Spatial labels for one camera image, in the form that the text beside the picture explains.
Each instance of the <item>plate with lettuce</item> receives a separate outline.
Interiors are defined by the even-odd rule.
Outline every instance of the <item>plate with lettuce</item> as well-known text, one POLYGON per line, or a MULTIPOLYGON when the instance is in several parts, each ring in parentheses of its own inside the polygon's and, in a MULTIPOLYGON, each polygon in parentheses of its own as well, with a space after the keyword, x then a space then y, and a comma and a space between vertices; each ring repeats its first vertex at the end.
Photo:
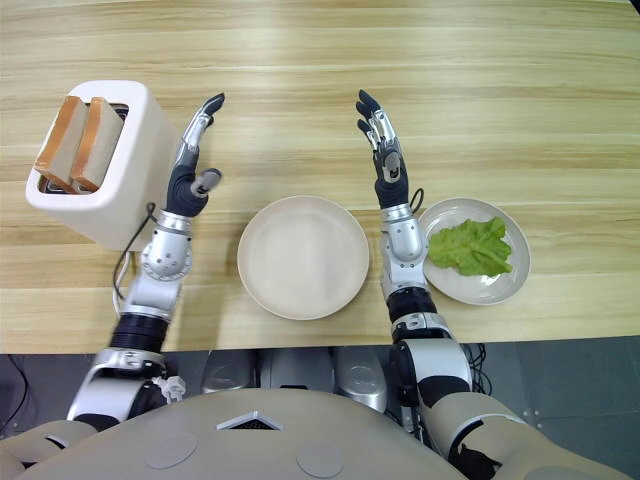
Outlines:
POLYGON ((518 224, 493 205, 450 198, 420 217, 429 240, 424 273, 445 295, 471 305, 494 305, 529 276, 531 252, 518 224))

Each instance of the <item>bread slice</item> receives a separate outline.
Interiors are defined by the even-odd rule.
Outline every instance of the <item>bread slice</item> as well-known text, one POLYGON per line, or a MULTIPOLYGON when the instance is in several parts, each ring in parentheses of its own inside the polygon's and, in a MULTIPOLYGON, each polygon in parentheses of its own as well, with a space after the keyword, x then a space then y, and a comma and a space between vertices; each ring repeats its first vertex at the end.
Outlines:
POLYGON ((66 97, 33 165, 42 176, 67 193, 76 193, 70 173, 88 111, 80 98, 66 97))
POLYGON ((90 192, 102 185, 124 122, 104 98, 94 97, 78 147, 71 178, 90 192))

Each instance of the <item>wooden table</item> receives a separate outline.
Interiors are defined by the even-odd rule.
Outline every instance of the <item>wooden table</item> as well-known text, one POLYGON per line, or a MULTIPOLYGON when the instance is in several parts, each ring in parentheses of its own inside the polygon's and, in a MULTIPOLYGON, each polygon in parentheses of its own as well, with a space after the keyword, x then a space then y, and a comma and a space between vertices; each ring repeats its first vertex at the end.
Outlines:
POLYGON ((226 175, 195 222, 167 349, 389 343, 373 167, 357 90, 391 114, 413 188, 502 207, 533 254, 521 292, 436 292, 463 342, 640 333, 640 19, 630 3, 340 0, 2 3, 1 352, 95 352, 115 323, 117 254, 35 211, 25 180, 64 95, 90 79, 154 92, 176 129, 224 91, 202 163, 226 175), (258 307, 238 239, 294 194, 349 208, 369 237, 358 297, 323 320, 258 307))

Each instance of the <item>lettuce leaf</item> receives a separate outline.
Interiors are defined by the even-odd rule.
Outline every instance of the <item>lettuce leaf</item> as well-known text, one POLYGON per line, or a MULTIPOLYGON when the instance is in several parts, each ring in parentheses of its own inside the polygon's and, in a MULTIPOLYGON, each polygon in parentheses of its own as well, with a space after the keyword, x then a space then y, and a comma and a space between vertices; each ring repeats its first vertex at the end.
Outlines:
POLYGON ((489 275, 511 272, 507 258, 511 247, 502 241, 504 220, 466 220, 454 228, 443 228, 429 239, 429 258, 440 268, 454 267, 460 275, 489 275))

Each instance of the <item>plate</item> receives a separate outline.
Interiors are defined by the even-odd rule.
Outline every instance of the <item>plate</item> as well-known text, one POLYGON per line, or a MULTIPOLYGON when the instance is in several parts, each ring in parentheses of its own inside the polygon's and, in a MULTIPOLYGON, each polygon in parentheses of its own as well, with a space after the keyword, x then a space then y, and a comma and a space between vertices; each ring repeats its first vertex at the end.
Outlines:
POLYGON ((337 312, 369 270, 369 245, 343 207, 313 196, 283 198, 260 210, 238 246, 238 271, 265 310, 291 320, 337 312))
POLYGON ((431 238, 431 235, 443 228, 456 227, 468 218, 486 222, 493 217, 501 217, 506 226, 503 240, 512 250, 507 259, 513 266, 511 273, 502 273, 495 277, 466 277, 454 268, 436 267, 427 259, 424 273, 429 283, 445 295, 471 305, 494 305, 504 302, 520 290, 531 270, 531 252, 518 224, 502 210, 473 198, 450 198, 428 208, 419 221, 427 238, 431 238))

